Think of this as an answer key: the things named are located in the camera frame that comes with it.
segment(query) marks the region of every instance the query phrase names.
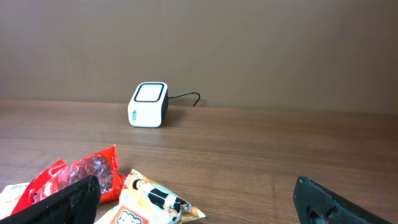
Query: wood grain surface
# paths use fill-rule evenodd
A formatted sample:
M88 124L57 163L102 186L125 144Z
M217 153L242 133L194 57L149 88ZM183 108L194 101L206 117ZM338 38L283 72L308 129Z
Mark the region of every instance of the wood grain surface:
M1 100L0 144L0 188L116 144L123 174L137 169L209 217L192 223L298 223L299 175L398 222L394 115L171 106L146 129L124 104Z

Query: red packaging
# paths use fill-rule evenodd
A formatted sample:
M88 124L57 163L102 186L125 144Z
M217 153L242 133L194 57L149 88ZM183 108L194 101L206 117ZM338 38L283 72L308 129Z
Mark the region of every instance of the red packaging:
M118 169L115 145L79 159L70 166L66 166L62 160L59 160L27 186L12 214L89 175L95 175L99 180L101 203L117 200L125 179L125 176L118 173Z
M19 199L17 205L13 209L11 215L33 205L34 201L37 200L37 192L42 188L48 181L54 179L61 169L65 168L67 164L63 160L59 160L52 164L45 171L41 172L35 177L32 182L26 187L24 193Z

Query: food wrapper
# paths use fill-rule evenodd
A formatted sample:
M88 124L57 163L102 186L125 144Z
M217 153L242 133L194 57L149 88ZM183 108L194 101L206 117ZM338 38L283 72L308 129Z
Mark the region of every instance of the food wrapper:
M206 217L169 189L132 170L115 206L95 224L175 224Z
M0 220L11 215L28 184L7 185L0 193Z
M115 145L79 159L70 166L67 166L63 160L59 160L27 186L12 214L89 175L95 175L98 178L101 187L101 203L117 200L124 182L124 176L118 173L118 169Z

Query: cartoon character print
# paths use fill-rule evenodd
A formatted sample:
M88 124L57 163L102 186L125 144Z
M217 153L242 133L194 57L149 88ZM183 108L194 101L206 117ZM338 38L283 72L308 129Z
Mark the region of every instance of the cartoon character print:
M143 190L150 202L168 213L173 222L176 221L180 212L190 213L193 209L190 203L177 197L161 185L148 183L143 179L136 179L132 183L132 187L135 190Z
M142 220L133 213L122 211L120 217L116 220L117 224L142 224Z

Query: brown wall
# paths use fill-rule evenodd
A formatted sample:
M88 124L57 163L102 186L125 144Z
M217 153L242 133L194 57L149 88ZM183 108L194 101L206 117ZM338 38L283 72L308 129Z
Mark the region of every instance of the brown wall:
M1 98L398 113L397 54L397 0L0 1Z

